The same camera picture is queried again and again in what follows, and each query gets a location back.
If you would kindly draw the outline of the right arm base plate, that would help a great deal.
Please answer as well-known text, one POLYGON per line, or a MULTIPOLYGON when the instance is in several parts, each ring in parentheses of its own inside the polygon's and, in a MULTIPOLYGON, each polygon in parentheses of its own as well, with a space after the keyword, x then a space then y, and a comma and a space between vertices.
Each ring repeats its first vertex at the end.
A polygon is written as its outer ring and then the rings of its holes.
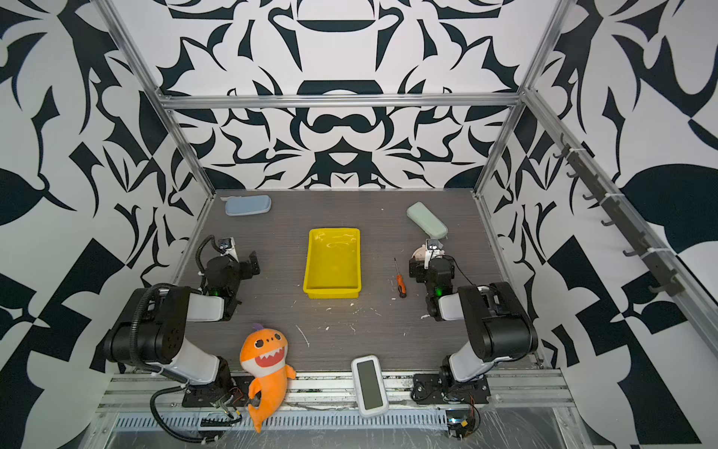
POLYGON ((485 377, 458 383, 450 374, 417 373, 412 378, 411 400, 420 405, 488 404, 491 391, 485 377))

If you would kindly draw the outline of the orange handled screwdriver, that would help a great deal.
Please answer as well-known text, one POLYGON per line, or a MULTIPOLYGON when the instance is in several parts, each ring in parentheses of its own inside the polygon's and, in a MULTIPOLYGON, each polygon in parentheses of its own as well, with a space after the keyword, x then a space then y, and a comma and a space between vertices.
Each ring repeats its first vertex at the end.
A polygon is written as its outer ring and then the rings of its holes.
POLYGON ((405 284, 404 278, 402 276, 402 273, 398 267, 398 261, 394 259, 395 268, 396 268, 396 284, 398 285, 398 295, 405 299, 408 295, 407 286, 405 284))

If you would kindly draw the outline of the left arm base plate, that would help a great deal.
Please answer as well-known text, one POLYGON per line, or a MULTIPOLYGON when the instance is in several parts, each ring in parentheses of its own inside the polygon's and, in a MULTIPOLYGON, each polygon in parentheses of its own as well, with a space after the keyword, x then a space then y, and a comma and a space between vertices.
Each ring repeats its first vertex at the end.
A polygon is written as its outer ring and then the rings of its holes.
POLYGON ((254 378, 248 374, 233 375, 232 380, 222 387, 219 382, 209 385, 189 385, 185 390, 181 406, 184 408, 218 408, 220 403, 227 407, 245 407, 250 401, 249 389, 254 378))

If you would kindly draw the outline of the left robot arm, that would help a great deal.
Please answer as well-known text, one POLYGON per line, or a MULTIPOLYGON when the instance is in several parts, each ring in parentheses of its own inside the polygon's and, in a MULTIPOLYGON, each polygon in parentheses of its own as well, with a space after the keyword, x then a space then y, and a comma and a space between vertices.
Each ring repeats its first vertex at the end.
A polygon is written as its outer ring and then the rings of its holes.
POLYGON ((202 269, 199 290, 165 282, 138 288, 104 338, 104 356, 192 387, 228 389, 227 361, 190 342, 186 328, 189 323, 230 320, 240 303, 240 284, 260 273, 255 252, 241 261, 223 254, 202 269))

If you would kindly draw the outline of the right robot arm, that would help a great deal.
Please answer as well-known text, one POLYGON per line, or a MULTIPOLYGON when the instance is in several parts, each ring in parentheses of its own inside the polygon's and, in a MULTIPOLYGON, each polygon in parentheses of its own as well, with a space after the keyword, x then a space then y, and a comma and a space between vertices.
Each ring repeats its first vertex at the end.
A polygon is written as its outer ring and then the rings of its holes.
POLYGON ((467 342, 442 366, 449 385, 474 381, 539 346, 538 333, 510 284, 454 287, 457 270, 455 259, 445 254, 415 254, 409 260, 409 276, 426 287, 429 316, 439 322, 461 321, 467 329, 467 342))

